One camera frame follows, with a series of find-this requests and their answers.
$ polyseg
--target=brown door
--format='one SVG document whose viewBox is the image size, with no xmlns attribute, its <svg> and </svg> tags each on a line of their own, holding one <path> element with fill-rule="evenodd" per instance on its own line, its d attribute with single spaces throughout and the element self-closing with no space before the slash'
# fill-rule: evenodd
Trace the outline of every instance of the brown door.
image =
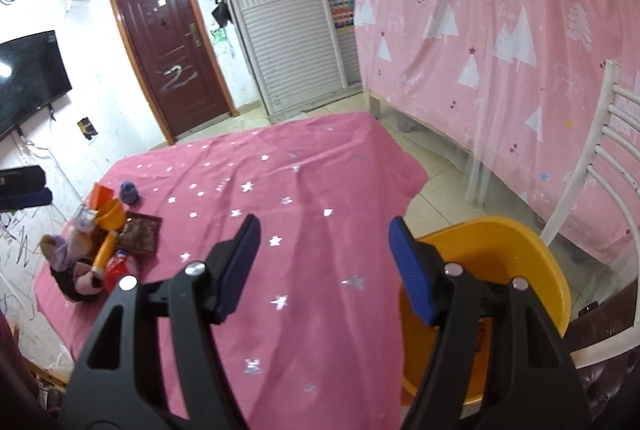
<svg viewBox="0 0 640 430">
<path fill-rule="evenodd" d="M 189 0 L 116 0 L 146 84 L 172 135 L 228 112 Z"/>
</svg>

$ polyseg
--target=black bag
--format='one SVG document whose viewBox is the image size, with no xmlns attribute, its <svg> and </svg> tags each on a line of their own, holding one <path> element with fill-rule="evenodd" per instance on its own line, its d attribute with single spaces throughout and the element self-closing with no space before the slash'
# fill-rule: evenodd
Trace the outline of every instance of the black bag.
<svg viewBox="0 0 640 430">
<path fill-rule="evenodd" d="M 233 23 L 231 19 L 231 12 L 229 11 L 229 6 L 224 1 L 220 2 L 220 4 L 215 9 L 213 9 L 211 15 L 218 22 L 218 25 L 222 29 L 224 29 L 229 22 Z"/>
</svg>

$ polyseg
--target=white wall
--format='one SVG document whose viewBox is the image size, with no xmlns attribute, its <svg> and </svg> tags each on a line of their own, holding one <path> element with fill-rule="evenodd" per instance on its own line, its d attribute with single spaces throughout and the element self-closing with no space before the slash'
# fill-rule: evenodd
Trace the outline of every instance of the white wall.
<svg viewBox="0 0 640 430">
<path fill-rule="evenodd" d="M 211 12 L 216 8 L 215 0 L 198 0 L 200 11 L 204 18 L 204 23 L 209 31 L 208 38 L 213 43 L 212 32 L 218 29 L 218 23 L 215 21 Z M 225 28 L 228 44 L 214 45 L 218 64 L 225 76 L 226 85 L 231 93 L 236 108 L 254 102 L 260 99 L 254 77 L 250 73 L 244 54 L 240 47 L 236 27 L 229 24 Z"/>
<path fill-rule="evenodd" d="M 48 111 L 43 110 L 22 125 L 26 136 L 48 151 L 19 149 L 15 135 L 0 142 L 0 168 L 39 164 L 54 195 L 54 206 L 0 219 L 9 223 L 7 229 L 0 227 L 0 309 L 20 320 L 22 352 L 46 366 L 58 357 L 60 342 L 49 324 L 34 315 L 31 288 L 43 259 L 27 253 L 18 261 L 20 242 L 26 240 L 33 252 L 40 236 L 58 232 L 80 196 L 115 161 L 164 140 L 133 75 L 109 1 L 74 2 L 66 17 L 64 7 L 58 0 L 17 0 L 0 6 L 0 42 L 56 30 L 73 86 L 54 103 L 56 121 L 50 122 Z M 83 117 L 89 117 L 98 130 L 91 142 L 76 125 Z"/>
</svg>

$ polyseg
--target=bed canopy net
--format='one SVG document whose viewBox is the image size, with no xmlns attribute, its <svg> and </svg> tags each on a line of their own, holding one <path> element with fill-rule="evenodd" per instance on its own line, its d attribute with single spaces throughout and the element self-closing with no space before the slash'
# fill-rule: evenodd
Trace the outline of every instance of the bed canopy net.
<svg viewBox="0 0 640 430">
<path fill-rule="evenodd" d="M 640 94 L 639 1 L 356 0 L 364 86 L 469 154 L 469 200 L 493 200 L 493 174 L 546 221 L 584 148 L 606 60 L 620 66 L 618 85 Z M 613 104 L 640 119 L 631 100 Z M 628 121 L 613 116 L 609 126 L 640 147 Z M 602 146 L 638 167 L 618 143 Z M 594 167 L 640 219 L 623 176 L 602 160 Z M 624 269 L 623 282 L 637 273 L 625 218 L 590 175 L 560 233 L 618 278 Z"/>
</svg>

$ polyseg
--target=metal screw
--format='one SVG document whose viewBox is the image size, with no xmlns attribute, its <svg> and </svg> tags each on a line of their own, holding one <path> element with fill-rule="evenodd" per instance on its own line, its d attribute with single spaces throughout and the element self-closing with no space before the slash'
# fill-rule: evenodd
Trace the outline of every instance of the metal screw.
<svg viewBox="0 0 640 430">
<path fill-rule="evenodd" d="M 123 291 L 131 291 L 138 285 L 138 279 L 135 276 L 127 275 L 120 280 L 120 289 Z"/>
<path fill-rule="evenodd" d="M 448 276 L 460 276 L 463 272 L 463 267 L 456 262 L 449 262 L 444 266 L 444 274 Z"/>
<path fill-rule="evenodd" d="M 516 278 L 511 280 L 511 285 L 513 285 L 513 288 L 517 289 L 518 291 L 526 291 L 527 289 L 529 289 L 529 282 L 522 276 L 516 276 Z"/>
<path fill-rule="evenodd" d="M 204 273 L 204 264 L 202 262 L 194 262 L 193 264 L 189 264 L 184 272 L 189 276 L 198 276 Z"/>
</svg>

